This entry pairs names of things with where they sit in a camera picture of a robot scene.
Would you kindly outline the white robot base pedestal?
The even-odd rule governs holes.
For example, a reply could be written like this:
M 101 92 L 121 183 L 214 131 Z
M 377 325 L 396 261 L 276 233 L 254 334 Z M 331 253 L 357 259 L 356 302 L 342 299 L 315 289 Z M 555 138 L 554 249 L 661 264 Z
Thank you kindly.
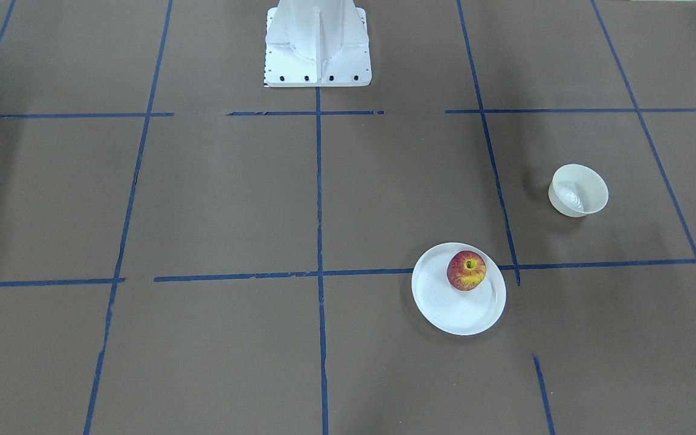
M 263 84 L 368 86 L 367 14 L 354 1 L 280 1 L 266 14 Z

